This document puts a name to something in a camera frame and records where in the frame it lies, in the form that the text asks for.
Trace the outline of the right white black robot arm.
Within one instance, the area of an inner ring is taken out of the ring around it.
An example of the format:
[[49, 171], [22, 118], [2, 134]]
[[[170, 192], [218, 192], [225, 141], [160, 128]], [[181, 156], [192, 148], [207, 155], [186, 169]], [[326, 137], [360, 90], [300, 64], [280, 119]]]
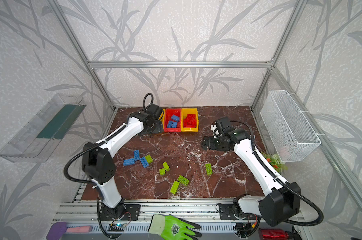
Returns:
[[[288, 182], [264, 158], [255, 145], [251, 127], [248, 130], [233, 127], [233, 121], [224, 117], [211, 125], [212, 136], [203, 137], [203, 150], [233, 152], [253, 173], [263, 191], [262, 197], [242, 195], [233, 199], [233, 213], [238, 219], [246, 215], [255, 215], [264, 219], [271, 227], [280, 223], [312, 227], [324, 220], [322, 210], [301, 194], [301, 188], [295, 182]], [[309, 205], [318, 214], [309, 222], [293, 221], [291, 218], [300, 211], [301, 202]]]

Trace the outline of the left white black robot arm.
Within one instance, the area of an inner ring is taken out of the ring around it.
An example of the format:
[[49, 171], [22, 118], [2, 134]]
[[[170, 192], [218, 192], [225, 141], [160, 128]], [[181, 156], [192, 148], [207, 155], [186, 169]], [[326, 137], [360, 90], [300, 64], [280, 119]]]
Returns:
[[[88, 142], [81, 153], [72, 157], [63, 169], [64, 176], [76, 183], [92, 185], [99, 193], [99, 203], [113, 219], [120, 219], [126, 212], [125, 201], [118, 191], [113, 157], [135, 136], [150, 136], [164, 131], [160, 118], [163, 109], [154, 104], [154, 96], [148, 93], [143, 99], [143, 108], [130, 114], [115, 131], [96, 143]], [[69, 167], [82, 158], [81, 169], [89, 180], [72, 177]]]

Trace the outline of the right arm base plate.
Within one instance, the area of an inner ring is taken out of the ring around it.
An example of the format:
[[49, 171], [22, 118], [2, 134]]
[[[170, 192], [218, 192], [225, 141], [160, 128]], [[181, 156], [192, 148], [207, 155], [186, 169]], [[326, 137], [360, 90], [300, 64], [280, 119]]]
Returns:
[[220, 215], [220, 220], [226, 221], [256, 221], [258, 218], [253, 214], [240, 213], [233, 204], [216, 204], [216, 210]]

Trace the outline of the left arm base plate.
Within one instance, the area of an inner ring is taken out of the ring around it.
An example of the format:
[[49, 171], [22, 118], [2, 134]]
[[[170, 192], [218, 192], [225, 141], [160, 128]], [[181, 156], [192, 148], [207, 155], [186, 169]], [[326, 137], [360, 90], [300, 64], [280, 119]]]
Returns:
[[140, 214], [141, 205], [128, 204], [128, 205], [117, 205], [111, 209], [101, 204], [100, 217], [101, 221], [137, 221]]

